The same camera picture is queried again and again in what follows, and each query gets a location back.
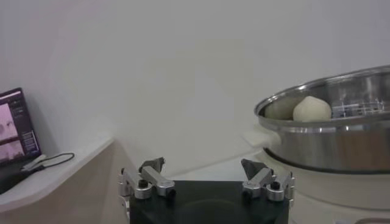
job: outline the white wall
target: white wall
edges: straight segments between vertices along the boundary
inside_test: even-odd
[[[278,90],[388,64],[389,1],[3,0],[0,91],[25,89],[47,152],[112,132],[168,174],[248,148]]]

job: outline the black cable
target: black cable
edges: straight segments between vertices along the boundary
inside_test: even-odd
[[[58,157],[61,157],[61,156],[66,156],[66,155],[69,155],[70,157],[67,158],[66,160],[63,160],[61,162],[58,162],[58,163],[55,163],[55,164],[51,164],[51,165],[42,165],[44,168],[49,168],[49,167],[53,167],[53,166],[57,166],[57,165],[60,165],[60,164],[63,164],[65,162],[68,162],[69,160],[73,159],[75,154],[73,152],[65,152],[65,153],[61,153],[61,154],[58,154],[56,156],[53,156],[53,157],[50,157],[50,158],[47,158],[47,159],[43,159],[39,162],[36,163],[36,165],[40,164],[40,163],[43,163],[45,161],[49,161],[49,160],[52,160],[52,159],[55,159],[55,158],[58,158]]]

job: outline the screw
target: screw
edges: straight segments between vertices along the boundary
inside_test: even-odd
[[[149,183],[146,180],[140,180],[138,182],[138,187],[141,189],[147,188]]]
[[[280,183],[279,182],[274,181],[274,182],[271,183],[271,189],[272,190],[279,190],[279,188],[280,188]]]

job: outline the monitor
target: monitor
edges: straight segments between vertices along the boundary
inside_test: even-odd
[[[22,89],[0,94],[0,166],[40,155]]]

